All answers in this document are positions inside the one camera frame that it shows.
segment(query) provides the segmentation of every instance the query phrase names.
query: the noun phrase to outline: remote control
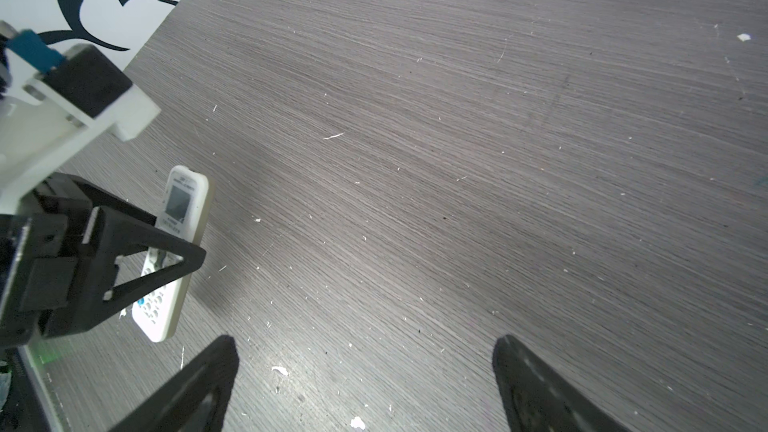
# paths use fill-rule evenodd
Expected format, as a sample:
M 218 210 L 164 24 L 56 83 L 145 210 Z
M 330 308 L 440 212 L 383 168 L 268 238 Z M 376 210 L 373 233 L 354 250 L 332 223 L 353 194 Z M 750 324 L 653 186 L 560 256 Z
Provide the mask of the remote control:
M 154 226 L 199 245 L 213 196 L 213 183 L 206 176 L 184 166 L 174 167 L 168 175 L 163 207 Z M 151 274 L 181 259 L 178 255 L 150 247 L 141 275 Z M 188 274 L 159 287 L 134 303 L 131 315 L 149 340 L 161 342 L 176 332 L 190 277 Z

